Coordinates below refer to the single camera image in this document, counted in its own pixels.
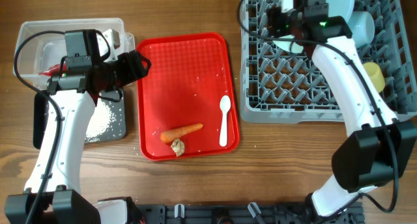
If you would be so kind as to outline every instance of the orange carrot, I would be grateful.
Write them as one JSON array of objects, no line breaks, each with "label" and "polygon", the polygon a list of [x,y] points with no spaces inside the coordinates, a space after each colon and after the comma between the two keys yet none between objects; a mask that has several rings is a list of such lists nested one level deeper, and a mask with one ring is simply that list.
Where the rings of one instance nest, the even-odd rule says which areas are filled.
[{"label": "orange carrot", "polygon": [[167,130],[161,133],[161,140],[164,143],[170,143],[180,137],[186,135],[187,133],[191,133],[197,130],[200,130],[203,127],[203,124],[194,124],[190,126],[184,126],[177,129]]}]

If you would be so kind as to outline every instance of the plastic spoon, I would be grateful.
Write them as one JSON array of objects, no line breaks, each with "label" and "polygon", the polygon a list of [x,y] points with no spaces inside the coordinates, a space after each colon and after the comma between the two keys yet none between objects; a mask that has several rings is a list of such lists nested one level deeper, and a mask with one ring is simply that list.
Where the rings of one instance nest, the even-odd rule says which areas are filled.
[{"label": "plastic spoon", "polygon": [[222,129],[220,130],[220,146],[226,147],[227,144],[227,113],[231,107],[230,98],[223,96],[220,100],[220,109],[223,112]]}]

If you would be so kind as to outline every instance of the dish rack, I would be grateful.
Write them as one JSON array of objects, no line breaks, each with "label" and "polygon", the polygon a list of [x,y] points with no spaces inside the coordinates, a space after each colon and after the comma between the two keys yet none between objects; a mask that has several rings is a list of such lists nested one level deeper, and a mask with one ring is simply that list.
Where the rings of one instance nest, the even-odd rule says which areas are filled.
[{"label": "dish rack", "polygon": [[[266,36],[266,10],[279,5],[281,0],[245,0],[240,18]],[[383,100],[400,121],[410,119],[417,115],[417,85],[399,0],[355,0],[354,10],[370,12],[375,21],[373,42],[358,49],[361,61],[379,64]],[[240,80],[240,115],[247,122],[343,121],[325,78],[305,54],[291,56],[244,31]]]}]

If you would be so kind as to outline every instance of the yellow cup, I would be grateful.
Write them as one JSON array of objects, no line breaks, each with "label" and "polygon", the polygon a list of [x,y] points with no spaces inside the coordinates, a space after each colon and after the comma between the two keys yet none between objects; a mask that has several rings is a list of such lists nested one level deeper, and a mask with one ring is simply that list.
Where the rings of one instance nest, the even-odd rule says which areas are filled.
[{"label": "yellow cup", "polygon": [[379,65],[374,62],[368,62],[364,64],[364,68],[378,93],[382,92],[385,88],[385,79]]}]

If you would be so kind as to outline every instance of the red plastic tray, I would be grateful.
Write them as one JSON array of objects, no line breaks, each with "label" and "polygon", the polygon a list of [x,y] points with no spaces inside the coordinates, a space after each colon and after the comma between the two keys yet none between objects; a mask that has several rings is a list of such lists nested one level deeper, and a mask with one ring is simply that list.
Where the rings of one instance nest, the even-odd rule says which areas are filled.
[{"label": "red plastic tray", "polygon": [[[240,141],[235,95],[226,41],[217,33],[153,38],[136,48],[151,60],[147,77],[137,82],[140,148],[150,160],[174,160],[230,152]],[[231,99],[227,145],[219,144],[220,100]],[[166,130],[202,123],[181,137],[185,153],[177,157],[160,140]]]}]

